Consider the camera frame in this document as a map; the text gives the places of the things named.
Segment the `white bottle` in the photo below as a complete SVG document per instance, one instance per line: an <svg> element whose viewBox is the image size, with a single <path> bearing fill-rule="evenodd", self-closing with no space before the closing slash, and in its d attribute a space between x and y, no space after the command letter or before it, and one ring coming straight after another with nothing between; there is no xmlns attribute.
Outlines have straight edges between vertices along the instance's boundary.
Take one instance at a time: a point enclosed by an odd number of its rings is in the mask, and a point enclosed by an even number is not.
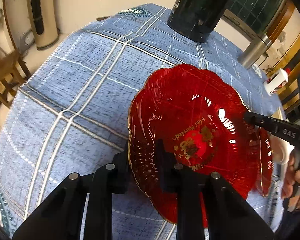
<svg viewBox="0 0 300 240"><path fill-rule="evenodd" d="M280 88L282 88L288 82L288 73L282 68L278 69L268 80L266 80L263 85L267 93L271 96L276 93Z"/></svg>

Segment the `wooden chair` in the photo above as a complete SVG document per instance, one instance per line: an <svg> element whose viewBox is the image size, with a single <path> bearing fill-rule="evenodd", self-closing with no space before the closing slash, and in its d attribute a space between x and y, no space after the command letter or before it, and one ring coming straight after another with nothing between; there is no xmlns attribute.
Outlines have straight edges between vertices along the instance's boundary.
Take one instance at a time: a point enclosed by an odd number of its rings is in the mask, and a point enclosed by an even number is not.
<svg viewBox="0 0 300 240"><path fill-rule="evenodd" d="M0 59L0 82L2 85L6 88L6 90L13 96L15 97L16 91L13 90L13 84L10 84L6 81L6 76L8 74L12 74L14 77L14 80L18 82L18 84L23 84L25 80L23 77L20 75L19 71L16 68L16 63L21 62L21 68L27 75L29 70L26 67L26 64L20 59L20 53L19 51L15 50L9 55L7 55L5 58ZM5 104L8 108L10 108L12 101L8 101L6 95L0 93L0 101Z"/></svg>

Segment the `beige cylindrical heater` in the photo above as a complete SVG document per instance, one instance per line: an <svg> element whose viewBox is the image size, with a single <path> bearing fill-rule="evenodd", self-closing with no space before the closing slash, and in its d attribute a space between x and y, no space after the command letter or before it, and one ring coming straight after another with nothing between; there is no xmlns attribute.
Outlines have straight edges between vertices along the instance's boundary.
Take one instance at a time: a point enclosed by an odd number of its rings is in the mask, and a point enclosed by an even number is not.
<svg viewBox="0 0 300 240"><path fill-rule="evenodd" d="M53 0L27 0L27 4L37 49L47 49L59 39Z"/></svg>

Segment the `metal screw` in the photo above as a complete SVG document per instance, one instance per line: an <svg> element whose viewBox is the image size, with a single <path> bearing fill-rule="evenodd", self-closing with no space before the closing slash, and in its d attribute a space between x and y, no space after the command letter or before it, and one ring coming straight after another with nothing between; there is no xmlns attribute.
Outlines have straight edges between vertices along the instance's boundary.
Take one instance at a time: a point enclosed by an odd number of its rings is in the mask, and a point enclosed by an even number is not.
<svg viewBox="0 0 300 240"><path fill-rule="evenodd" d="M71 174L69 175L69 179L71 179L71 180L75 180L75 179L77 179L78 177L79 177L78 173L75 173L75 172L73 172L73 173L71 173Z"/></svg>
<svg viewBox="0 0 300 240"><path fill-rule="evenodd" d="M182 170L183 169L183 165L181 163L176 163L174 166L173 166L176 170Z"/></svg>
<svg viewBox="0 0 300 240"><path fill-rule="evenodd" d="M107 165L106 165L106 169L107 170L113 170L115 168L115 165L113 164L113 163L108 163Z"/></svg>
<svg viewBox="0 0 300 240"><path fill-rule="evenodd" d="M219 179L220 178L220 173L214 171L213 173L211 173L211 177L213 177L214 179Z"/></svg>

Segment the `plaid tablecloth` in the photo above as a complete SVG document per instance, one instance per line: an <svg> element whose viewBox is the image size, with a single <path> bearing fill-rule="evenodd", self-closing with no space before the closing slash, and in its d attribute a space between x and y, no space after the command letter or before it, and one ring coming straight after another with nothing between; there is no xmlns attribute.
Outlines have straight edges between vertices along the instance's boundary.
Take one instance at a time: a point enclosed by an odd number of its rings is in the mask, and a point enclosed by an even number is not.
<svg viewBox="0 0 300 240"><path fill-rule="evenodd" d="M281 106L264 90L266 76L237 62L238 47L216 32L206 43L190 41L167 26L169 14L146 4L92 22L69 35L19 88L0 133L0 218L11 235L68 174L92 173L122 150L130 103L159 68L209 69L252 111L271 115ZM267 211L273 199L251 192L248 202L265 220L280 220L281 208ZM112 211L113 239L176 238L175 225L134 181L127 194L113 195Z"/></svg>

